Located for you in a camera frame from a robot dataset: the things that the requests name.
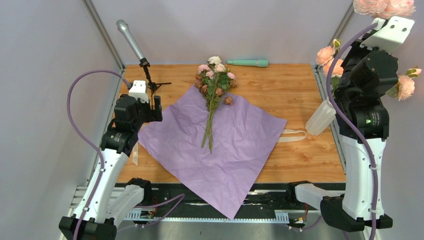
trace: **cable tie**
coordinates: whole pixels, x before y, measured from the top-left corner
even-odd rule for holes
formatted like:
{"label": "cable tie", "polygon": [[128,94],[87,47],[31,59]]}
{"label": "cable tie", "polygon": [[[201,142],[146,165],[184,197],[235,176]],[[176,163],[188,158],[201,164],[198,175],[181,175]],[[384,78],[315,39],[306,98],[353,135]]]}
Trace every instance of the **cable tie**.
{"label": "cable tie", "polygon": [[371,170],[380,170],[380,165],[376,164],[375,167],[369,166],[369,169],[371,169]]}

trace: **microphone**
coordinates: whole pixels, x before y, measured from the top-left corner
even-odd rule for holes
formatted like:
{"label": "microphone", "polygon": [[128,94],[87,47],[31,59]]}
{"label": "microphone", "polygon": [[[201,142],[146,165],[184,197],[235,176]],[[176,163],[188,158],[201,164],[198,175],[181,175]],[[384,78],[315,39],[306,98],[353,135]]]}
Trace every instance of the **microphone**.
{"label": "microphone", "polygon": [[136,40],[134,39],[133,35],[130,32],[130,28],[128,27],[128,24],[125,23],[124,20],[120,19],[116,22],[116,26],[118,27],[118,30],[122,33],[122,35],[128,42],[129,46],[131,47],[132,51],[137,56],[138,60],[140,60],[140,66],[143,67],[148,65],[149,62],[147,61],[140,47],[137,45]]}

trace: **wrapping paper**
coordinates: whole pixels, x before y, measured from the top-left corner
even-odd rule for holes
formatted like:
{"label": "wrapping paper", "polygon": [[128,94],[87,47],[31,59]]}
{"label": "wrapping paper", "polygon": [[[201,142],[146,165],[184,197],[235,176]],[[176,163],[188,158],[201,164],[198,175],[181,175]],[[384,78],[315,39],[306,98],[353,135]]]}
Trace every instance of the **wrapping paper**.
{"label": "wrapping paper", "polygon": [[192,86],[151,122],[138,142],[191,191],[233,219],[264,167],[287,120],[274,117],[237,95],[213,118],[213,148],[201,147],[208,118],[206,100]]}

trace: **pink flower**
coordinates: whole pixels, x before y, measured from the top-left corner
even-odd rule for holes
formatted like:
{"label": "pink flower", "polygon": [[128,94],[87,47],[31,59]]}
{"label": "pink flower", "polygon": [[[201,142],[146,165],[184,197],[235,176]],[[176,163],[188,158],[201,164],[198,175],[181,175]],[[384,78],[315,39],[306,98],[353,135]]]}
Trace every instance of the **pink flower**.
{"label": "pink flower", "polygon": [[233,79],[233,80],[235,80],[236,79],[236,75],[234,75],[234,73],[232,73],[232,72],[227,72],[227,74],[226,74],[230,79]]}
{"label": "pink flower", "polygon": [[[324,75],[327,76],[329,74],[330,66],[333,63],[333,59],[331,59],[327,64],[322,68],[322,71],[324,72]],[[343,67],[342,67],[343,60],[339,59],[335,63],[335,67],[332,71],[331,77],[338,77],[341,78],[343,75]]]}
{"label": "pink flower", "polygon": [[356,13],[367,15],[382,12],[389,0],[353,0],[353,9]]}
{"label": "pink flower", "polygon": [[326,46],[323,49],[319,50],[316,54],[316,63],[318,65],[324,66],[331,59],[333,59],[333,55],[336,53],[336,50],[331,46]]}
{"label": "pink flower", "polygon": [[409,76],[402,75],[399,77],[399,91],[397,92],[397,99],[405,100],[409,98],[415,90],[415,82]]}
{"label": "pink flower", "polygon": [[219,72],[225,72],[225,66],[223,64],[217,64],[215,65],[215,72],[219,73]]}
{"label": "pink flower", "polygon": [[414,0],[390,0],[387,7],[383,11],[377,12],[374,17],[382,19],[389,19],[393,16],[406,17],[413,12],[415,12]]}
{"label": "pink flower", "polygon": [[208,76],[210,79],[214,79],[214,72],[213,71],[208,71],[206,73],[206,76]]}
{"label": "pink flower", "polygon": [[197,69],[197,74],[200,74],[201,72],[203,72],[203,71],[210,71],[211,70],[211,68],[208,66],[208,65],[206,65],[206,64],[202,64],[202,65],[200,65],[199,67],[198,67],[198,69]]}

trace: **wooden table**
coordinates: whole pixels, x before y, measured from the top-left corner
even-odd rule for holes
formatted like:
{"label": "wooden table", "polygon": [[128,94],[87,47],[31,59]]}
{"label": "wooden table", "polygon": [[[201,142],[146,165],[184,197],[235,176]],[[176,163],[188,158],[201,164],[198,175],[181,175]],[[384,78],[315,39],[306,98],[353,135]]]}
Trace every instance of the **wooden table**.
{"label": "wooden table", "polygon": [[[151,78],[162,86],[156,94],[165,109],[174,104],[194,83],[199,65],[152,65]],[[286,129],[305,130],[305,124],[321,104],[320,93],[309,64],[270,64],[267,68],[230,66],[239,87],[231,92],[245,97],[251,104],[271,115],[287,119]],[[146,79],[143,69],[129,65],[124,77],[132,82]],[[120,93],[128,93],[123,84]],[[138,145],[138,166],[132,157],[123,167],[118,182],[143,178],[153,183],[179,183],[141,145]],[[346,177],[328,127],[321,135],[297,142],[279,142],[260,172],[257,183],[310,182],[340,183]]]}

